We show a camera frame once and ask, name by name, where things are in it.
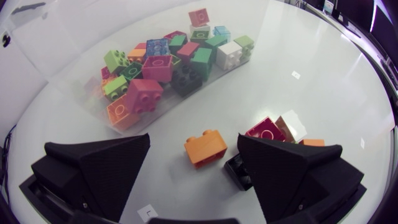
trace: magenta block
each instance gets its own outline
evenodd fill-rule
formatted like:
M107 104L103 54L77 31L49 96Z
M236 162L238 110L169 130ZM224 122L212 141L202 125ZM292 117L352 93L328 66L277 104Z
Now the magenta block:
M144 79L167 83L172 80L173 57L171 55L149 56L142 66Z
M209 22L209 17L205 8L189 12L189 18L194 27L201 27Z
M285 136L268 117L247 131L245 135L257 138L285 141Z
M156 80L132 79L124 104L130 113L152 112L162 97L162 93L163 88Z

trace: sticker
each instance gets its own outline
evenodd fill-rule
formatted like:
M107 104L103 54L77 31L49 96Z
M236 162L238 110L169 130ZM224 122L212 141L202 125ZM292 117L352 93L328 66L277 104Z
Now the sticker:
M296 78L296 79L299 79L301 75L298 74L296 71L293 71L293 72L292 72L292 76L293 76L294 78Z
M137 213L144 223L148 222L151 218L158 217L158 214L150 204L138 210Z

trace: orange brick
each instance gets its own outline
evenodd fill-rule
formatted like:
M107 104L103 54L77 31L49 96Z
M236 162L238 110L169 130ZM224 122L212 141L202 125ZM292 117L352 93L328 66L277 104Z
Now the orange brick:
M201 168L221 159L227 149L227 145L217 130L206 130L199 138L190 137L184 146L195 168Z
M299 142L306 146L325 146L325 140L323 139L303 139Z

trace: white block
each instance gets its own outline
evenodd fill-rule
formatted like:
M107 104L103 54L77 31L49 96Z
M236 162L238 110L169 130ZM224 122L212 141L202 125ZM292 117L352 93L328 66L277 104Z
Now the white block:
M287 142L298 142L307 135L304 125L294 110L282 114L275 124L285 135Z
M216 64L223 70L230 70L241 64L242 47L232 41L217 48Z
M204 26L201 26L201 27L194 27L193 25L189 25L189 30L191 31L191 35L192 35L193 31L198 31L198 30L210 32L210 26L207 24Z

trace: pink brick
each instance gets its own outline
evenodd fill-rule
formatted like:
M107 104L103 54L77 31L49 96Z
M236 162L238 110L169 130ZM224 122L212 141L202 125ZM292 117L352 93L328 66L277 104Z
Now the pink brick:
M173 65L171 55L149 56L142 66L144 79L167 83L172 80L172 74Z
M184 64L189 64L193 53L199 48L198 43L187 42L180 50L177 51L177 57L182 60Z
M162 93L163 88L155 80L132 79L126 93L126 108L134 114L152 112Z
M194 27L201 27L209 22L209 17L205 8L189 12L189 18Z

